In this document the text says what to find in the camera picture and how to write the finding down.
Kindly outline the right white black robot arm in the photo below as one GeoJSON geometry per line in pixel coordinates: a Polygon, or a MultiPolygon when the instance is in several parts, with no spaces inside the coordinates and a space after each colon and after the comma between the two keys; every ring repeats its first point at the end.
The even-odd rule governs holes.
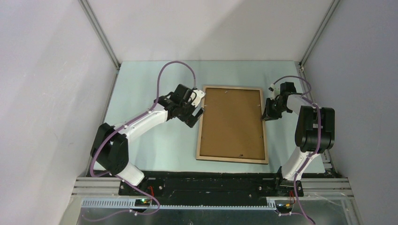
{"type": "Polygon", "coordinates": [[[298,115],[294,134],[296,148],[288,161],[278,169],[273,190],[279,196],[287,195],[298,186],[308,165],[335,143],[335,110],[319,107],[315,102],[296,91],[292,82],[279,88],[271,84],[271,97],[266,99],[262,121],[278,120],[284,112],[298,115]]]}

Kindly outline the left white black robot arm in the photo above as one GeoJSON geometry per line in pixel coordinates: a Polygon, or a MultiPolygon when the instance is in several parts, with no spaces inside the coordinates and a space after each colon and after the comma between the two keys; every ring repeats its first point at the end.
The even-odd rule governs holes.
{"type": "Polygon", "coordinates": [[[99,163],[107,173],[129,183],[135,194],[145,194],[148,182],[144,179],[144,173],[130,162],[129,144],[153,127],[173,118],[193,127],[205,111],[199,107],[205,95],[202,90],[179,84],[175,91],[158,96],[148,110],[130,121],[113,126],[103,123],[92,145],[92,163],[99,163]]]}

